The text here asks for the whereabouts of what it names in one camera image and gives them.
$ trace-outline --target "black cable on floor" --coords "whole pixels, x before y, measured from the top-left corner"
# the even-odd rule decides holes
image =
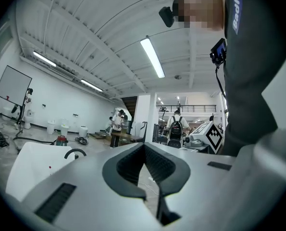
[[[39,140],[30,139],[30,138],[24,138],[24,137],[15,137],[15,138],[13,138],[13,140],[17,140],[17,139],[36,141],[36,142],[40,142],[40,143],[50,143],[52,145],[56,142],[56,140],[55,141],[39,141]]]

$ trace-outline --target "black vent slot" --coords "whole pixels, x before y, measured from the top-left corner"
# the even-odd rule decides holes
[[[144,150],[141,147],[126,155],[117,163],[117,172],[125,180],[138,184],[139,173],[145,163]]]
[[[35,212],[37,216],[52,223],[61,209],[64,207],[76,186],[63,183]]]
[[[216,167],[216,168],[224,169],[224,170],[227,170],[227,171],[229,171],[230,168],[231,168],[231,165],[221,164],[221,163],[213,162],[213,161],[209,162],[207,165],[208,165],[208,166],[211,166],[211,167]]]
[[[176,165],[169,158],[145,147],[146,167],[157,184],[172,175]]]

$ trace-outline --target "ceiling light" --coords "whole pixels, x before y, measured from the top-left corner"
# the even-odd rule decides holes
[[[149,57],[152,66],[154,67],[154,69],[157,72],[157,75],[159,78],[164,78],[165,74],[163,72],[162,66],[160,64],[159,58],[151,44],[151,41],[149,38],[143,39],[141,40],[141,45],[143,46],[147,56]]]
[[[86,80],[83,80],[83,79],[82,79],[81,82],[84,83],[85,85],[88,85],[89,87],[91,87],[91,88],[93,88],[93,89],[96,89],[96,90],[98,90],[98,91],[103,91],[103,90],[101,90],[100,88],[95,87],[94,85],[90,84],[90,83],[87,82]]]
[[[50,61],[48,58],[44,57],[43,55],[40,55],[38,52],[34,51],[33,54],[34,54],[36,57],[40,58],[41,60],[47,62],[48,64],[50,64],[50,65],[56,67],[56,64],[55,64],[54,62]]]

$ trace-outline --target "black handle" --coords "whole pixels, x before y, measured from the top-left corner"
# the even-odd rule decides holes
[[[80,153],[83,154],[83,156],[86,156],[86,153],[85,153],[83,150],[81,150],[81,149],[71,149],[70,151],[68,151],[68,152],[66,153],[66,155],[65,155],[64,158],[67,159],[68,156],[69,156],[72,152],[80,152]]]

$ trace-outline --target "black cable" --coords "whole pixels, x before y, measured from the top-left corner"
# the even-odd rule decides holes
[[[222,88],[221,82],[220,82],[220,80],[219,80],[219,78],[218,78],[218,69],[219,69],[219,68],[220,68],[220,66],[216,66],[216,69],[215,69],[215,76],[216,76],[216,79],[217,79],[218,84],[219,84],[219,86],[220,86],[220,89],[221,89],[222,95],[223,95],[223,97],[226,99],[226,95],[225,95],[224,90],[223,90],[223,88]]]
[[[51,141],[39,141],[39,140],[30,139],[30,138],[24,138],[24,137],[15,137],[15,138],[13,138],[13,140],[17,140],[17,139],[36,141],[36,142],[40,142],[40,143],[50,143],[50,144],[54,144],[56,142],[56,140],[53,141],[53,142],[51,142]]]

